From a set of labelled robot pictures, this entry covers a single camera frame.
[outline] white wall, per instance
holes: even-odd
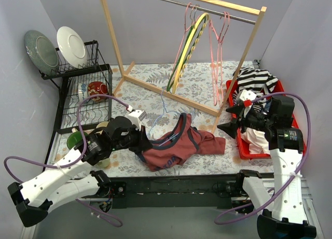
[[[176,0],[188,3],[190,0]],[[261,9],[267,6],[266,16],[249,51],[248,60],[261,59],[270,39],[292,0],[224,0]],[[99,0],[41,0],[56,29],[72,27],[83,40],[97,39],[107,62],[115,64],[112,42]],[[198,3],[201,7],[225,11],[223,8]],[[185,8],[158,0],[108,0],[120,52],[124,63],[170,63],[183,36]],[[251,15],[230,11],[231,15],[256,19]],[[217,30],[221,22],[212,16]],[[231,20],[224,42],[224,60],[239,60],[253,26]],[[210,61],[208,29],[191,59]]]
[[[280,78],[285,90],[300,95],[309,106],[312,141],[303,173],[326,238],[332,234],[331,1],[293,0],[262,59],[262,66]],[[296,117],[305,128],[300,105]]]
[[[55,44],[56,30],[40,0],[0,0],[0,235],[19,238],[23,225],[7,191],[14,180],[2,161],[10,155],[44,162],[52,133],[58,93],[44,81],[25,52],[23,36],[35,29]],[[41,167],[9,162],[23,180],[39,174]]]

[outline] white cloth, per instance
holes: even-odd
[[[247,130],[241,134],[241,138],[249,143],[250,154],[258,154],[262,152],[270,154],[269,143],[264,137],[264,132],[247,128]]]

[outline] striped shirt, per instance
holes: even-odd
[[[251,90],[256,93],[257,97],[272,93],[278,79],[269,73],[266,69],[254,69],[242,67],[237,77],[238,87],[232,94],[235,102],[238,93],[242,90]],[[260,112],[266,104],[266,99],[253,105],[255,111]]]

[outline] dish rack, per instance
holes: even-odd
[[[96,40],[85,42],[88,62],[81,68],[74,68],[62,56],[59,48],[56,51],[59,56],[59,69],[52,75],[40,72],[44,80],[50,80],[59,90],[59,103],[54,121],[53,135],[49,152],[56,133],[71,133],[73,128],[78,128],[76,112],[80,103],[78,98],[78,84],[89,84],[93,81],[101,81],[107,85],[108,93],[112,94],[112,70],[100,53]],[[100,102],[89,100],[81,107],[80,119],[84,130],[94,129],[98,123],[111,119],[112,99]]]

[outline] floral tablecloth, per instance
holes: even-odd
[[[223,82],[232,78],[238,62],[223,62]],[[245,62],[244,66],[253,67],[252,62]],[[135,65],[131,76],[153,85],[165,88],[170,76],[172,64],[140,64]],[[121,75],[117,66],[113,70],[113,89],[118,84]],[[189,63],[178,85],[176,94],[191,100],[213,107],[213,94],[211,84],[211,63]],[[135,109],[143,109],[147,116],[143,121],[149,132],[149,138],[159,138],[164,133],[171,131],[176,125],[179,113],[191,113],[192,125],[199,130],[211,131],[215,117],[199,110],[163,97],[167,111],[154,125],[155,120],[163,114],[161,96],[130,82],[124,82],[116,95],[125,103]],[[112,102],[112,117],[126,115],[124,107],[117,102]],[[223,111],[219,124],[230,120],[230,115]],[[206,174],[233,174],[241,169],[252,169],[260,172],[273,172],[270,159],[242,160],[239,157],[237,142],[223,131],[216,130],[215,136],[226,139],[224,155],[193,155],[182,166],[151,172],[144,163],[128,150],[116,151],[110,156],[110,164],[103,170],[109,177],[135,177],[135,176],[170,176],[170,175],[206,175]],[[58,135],[54,153],[50,156],[49,163],[54,163],[68,153],[66,141],[69,134]]]

